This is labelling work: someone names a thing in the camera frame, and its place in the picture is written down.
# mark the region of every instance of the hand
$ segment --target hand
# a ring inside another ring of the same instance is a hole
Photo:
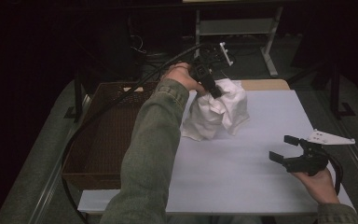
[[[314,176],[306,173],[292,173],[305,186],[310,196],[318,203],[339,203],[333,179],[326,168]]]
[[[195,90],[201,95],[205,94],[206,90],[188,73],[189,68],[190,65],[188,63],[176,63],[170,66],[170,69],[168,69],[161,80],[170,78],[181,83],[188,91]]]

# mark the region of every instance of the table surface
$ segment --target table surface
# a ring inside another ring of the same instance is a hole
[[[287,89],[247,91],[251,118],[236,136],[229,135],[222,127],[210,141],[181,139],[172,172],[167,213],[316,213],[317,203],[303,185],[287,174],[283,166],[269,160],[270,151],[284,157],[302,155],[301,147],[284,143],[283,137],[288,134],[307,138],[313,131],[296,92]],[[194,96],[195,93],[190,96],[184,118]],[[117,193],[118,190],[85,190],[78,210],[101,213]],[[352,206],[342,186],[338,197],[342,203]]]

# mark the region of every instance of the dark background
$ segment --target dark background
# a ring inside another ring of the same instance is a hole
[[[130,50],[129,35],[142,35],[149,51],[174,55],[182,50],[181,35],[194,32],[193,13],[67,16],[52,1],[0,1],[0,207],[74,74],[90,93],[100,81],[136,80],[144,59]],[[358,86],[358,1],[286,7],[278,37],[285,34],[304,35],[293,65],[307,68],[328,57]]]

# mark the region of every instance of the jacket sleeve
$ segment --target jacket sleeve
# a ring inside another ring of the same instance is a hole
[[[131,145],[121,164],[121,190],[101,223],[165,223],[173,162],[189,96],[179,82],[164,79],[141,107]]]
[[[339,203],[320,204],[318,207],[319,224],[358,224],[358,216],[353,208]]]

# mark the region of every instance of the white crumpled cloth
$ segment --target white crumpled cloth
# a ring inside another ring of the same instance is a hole
[[[216,86],[223,94],[221,97],[214,99],[210,93],[196,96],[183,123],[182,136],[197,141],[213,139],[221,125],[229,134],[235,135],[250,118],[246,91],[240,81],[220,79],[216,81]]]

